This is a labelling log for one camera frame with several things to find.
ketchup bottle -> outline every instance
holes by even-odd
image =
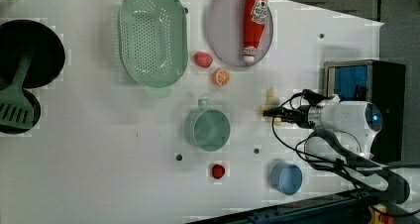
[[[247,0],[244,11],[244,61],[253,63],[267,20],[268,0]]]

screw hole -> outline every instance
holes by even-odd
[[[176,155],[175,159],[179,162],[182,161],[182,155],[181,154]]]

black pan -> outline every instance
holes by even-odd
[[[10,21],[0,26],[0,79],[7,84],[12,82],[21,50],[28,42],[37,50],[23,87],[42,87],[61,73],[65,62],[64,46],[50,28],[30,20]]]

orange toy fruit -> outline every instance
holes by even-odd
[[[229,82],[230,75],[229,71],[223,68],[219,68],[213,73],[213,82],[216,85],[223,86]]]

white label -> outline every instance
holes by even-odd
[[[244,55],[254,56],[256,54],[257,49],[254,47],[244,48]]]
[[[256,0],[251,15],[253,15],[253,21],[258,24],[265,24],[266,14],[268,11],[268,0]]]

